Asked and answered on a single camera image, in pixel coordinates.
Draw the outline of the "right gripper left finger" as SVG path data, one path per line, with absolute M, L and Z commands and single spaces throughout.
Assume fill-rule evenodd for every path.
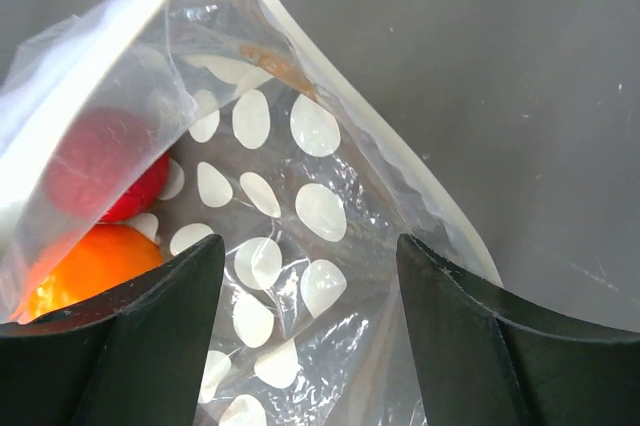
M 192 424 L 224 265 L 209 235 L 88 300 L 3 324 L 2 424 Z

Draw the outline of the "polka dot zip top bag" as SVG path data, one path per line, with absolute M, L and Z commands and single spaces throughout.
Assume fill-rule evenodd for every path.
M 401 305 L 409 234 L 497 280 L 467 218 L 279 0 L 103 0 L 57 22 L 3 0 L 28 37 L 1 56 L 1 327 L 45 250 L 132 227 L 163 264 L 209 235 L 224 276 L 190 425 L 429 425 Z M 56 207 L 45 173 L 78 117 L 147 125 L 98 209 Z M 163 153 L 168 180 L 128 220 L 101 216 Z

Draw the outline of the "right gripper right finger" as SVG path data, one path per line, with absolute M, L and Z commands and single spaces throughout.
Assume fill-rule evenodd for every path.
M 638 334 L 531 303 L 409 234 L 396 264 L 429 424 L 638 424 Z

